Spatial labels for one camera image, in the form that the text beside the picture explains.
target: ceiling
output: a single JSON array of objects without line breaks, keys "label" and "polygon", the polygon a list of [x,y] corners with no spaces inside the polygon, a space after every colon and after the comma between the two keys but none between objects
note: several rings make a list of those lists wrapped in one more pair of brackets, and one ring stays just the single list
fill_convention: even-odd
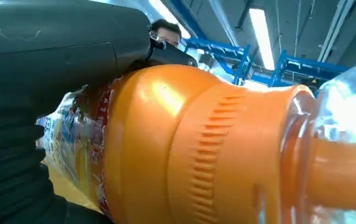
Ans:
[{"label": "ceiling", "polygon": [[[138,8],[145,12],[151,21],[160,18],[158,12],[150,5],[149,0],[99,1]],[[169,1],[170,0],[162,0],[167,7],[171,8]],[[249,0],[180,1],[191,12],[195,20],[198,21],[200,28],[209,40],[231,43],[225,33],[224,26],[220,24],[217,15],[210,5],[210,1],[219,1],[222,6],[221,13],[227,17],[228,23],[233,31],[233,36],[237,39],[238,44],[240,46],[250,44],[250,55],[254,53],[256,49],[256,38],[249,15],[245,17],[242,29],[235,28]],[[332,18],[336,12],[338,1],[339,0],[301,0],[298,29],[298,33],[301,35],[297,46],[297,57],[312,60],[318,59],[321,46],[324,43]],[[276,2],[278,2],[281,48],[278,41]],[[313,12],[309,15],[313,2]],[[250,0],[250,7],[260,7],[265,10],[275,64],[278,62],[281,49],[287,50],[289,55],[294,55],[299,0]],[[327,62],[347,67],[352,67],[356,64],[356,4],[343,23]],[[260,54],[256,55],[256,63],[262,65]]]}]

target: fluorescent ceiling light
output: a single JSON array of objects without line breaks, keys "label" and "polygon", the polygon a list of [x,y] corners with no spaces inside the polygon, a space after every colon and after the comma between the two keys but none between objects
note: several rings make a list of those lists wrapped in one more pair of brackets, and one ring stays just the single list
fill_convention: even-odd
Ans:
[{"label": "fluorescent ceiling light", "polygon": [[261,9],[249,9],[252,26],[258,40],[259,50],[261,51],[262,61],[266,69],[274,70],[273,54],[271,53],[269,32],[267,30],[266,16]]},{"label": "fluorescent ceiling light", "polygon": [[167,7],[161,2],[161,0],[149,0],[149,3],[164,17],[168,22],[178,24],[182,32],[182,37],[189,39],[191,35],[189,32],[182,26],[177,18],[167,9]]}]

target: transparent bottle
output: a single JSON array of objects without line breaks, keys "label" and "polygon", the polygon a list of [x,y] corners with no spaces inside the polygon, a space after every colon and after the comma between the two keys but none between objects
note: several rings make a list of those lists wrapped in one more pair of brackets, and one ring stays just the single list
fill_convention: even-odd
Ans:
[{"label": "transparent bottle", "polygon": [[300,223],[356,223],[356,67],[320,88],[306,135]]}]

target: bottle label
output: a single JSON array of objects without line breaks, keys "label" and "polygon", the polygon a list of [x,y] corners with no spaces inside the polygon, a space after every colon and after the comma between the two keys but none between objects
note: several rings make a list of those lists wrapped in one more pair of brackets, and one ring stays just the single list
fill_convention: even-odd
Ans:
[{"label": "bottle label", "polygon": [[55,112],[37,121],[45,128],[36,145],[45,148],[46,164],[66,176],[109,217],[103,153],[109,107],[118,85],[119,79],[67,93]]}]

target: ceiling pipe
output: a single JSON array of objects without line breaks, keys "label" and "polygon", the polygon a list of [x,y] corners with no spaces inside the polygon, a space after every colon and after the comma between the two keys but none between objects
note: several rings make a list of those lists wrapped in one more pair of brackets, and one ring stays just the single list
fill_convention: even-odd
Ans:
[{"label": "ceiling pipe", "polygon": [[312,7],[310,9],[310,19],[313,17],[314,5],[315,5],[315,0],[313,0]]},{"label": "ceiling pipe", "polygon": [[219,0],[208,0],[208,2],[210,3],[211,8],[213,9],[219,23],[222,25],[226,36],[228,36],[230,43],[233,46],[239,47],[240,45],[236,39],[232,27],[229,24],[228,18],[226,17],[225,11],[222,8],[221,2]]},{"label": "ceiling pipe", "polygon": [[332,49],[332,47],[333,47],[333,45],[335,43],[335,40],[336,40],[336,38],[337,38],[341,28],[342,28],[342,25],[343,25],[344,21],[346,20],[347,15],[350,12],[350,9],[354,5],[354,2],[355,2],[355,0],[348,0],[346,5],[345,5],[345,7],[343,8],[343,12],[342,12],[342,14],[341,14],[341,16],[339,18],[339,21],[338,21],[338,23],[336,25],[336,29],[332,34],[331,41],[329,42],[329,45],[327,46],[327,48],[325,50],[325,53],[324,53],[324,56],[321,59],[321,62],[325,62],[328,59],[329,53],[330,53],[330,51],[331,51],[331,49]]},{"label": "ceiling pipe", "polygon": [[328,34],[325,37],[324,43],[321,48],[320,55],[318,57],[319,62],[325,62],[329,52],[334,44],[334,41],[340,32],[342,24],[352,7],[354,0],[340,0],[335,15],[332,19],[331,26],[329,27]]},{"label": "ceiling pipe", "polygon": [[281,32],[280,32],[280,16],[278,13],[278,0],[276,0],[276,15],[277,15],[277,31],[278,31],[278,45],[280,47],[280,54],[281,54]]},{"label": "ceiling pipe", "polygon": [[300,21],[300,11],[302,9],[302,0],[299,0],[298,5],[298,17],[296,18],[296,33],[295,33],[295,49],[293,51],[293,56],[296,57],[296,50],[298,49],[299,42],[299,21]]},{"label": "ceiling pipe", "polygon": [[309,21],[309,19],[312,18],[313,7],[314,7],[314,5],[311,5],[311,7],[309,8],[309,11],[307,12],[307,16],[305,18],[305,21],[303,22],[303,25],[300,28],[299,35],[298,35],[298,45],[299,45],[300,39],[302,38],[303,31],[305,30],[305,26],[307,25],[307,22]]},{"label": "ceiling pipe", "polygon": [[240,15],[240,19],[237,22],[237,26],[235,27],[236,29],[239,29],[242,31],[242,26],[244,24],[245,18],[248,15],[248,11],[249,11],[249,6],[252,4],[254,0],[247,0],[247,2],[245,3],[244,9]]}]

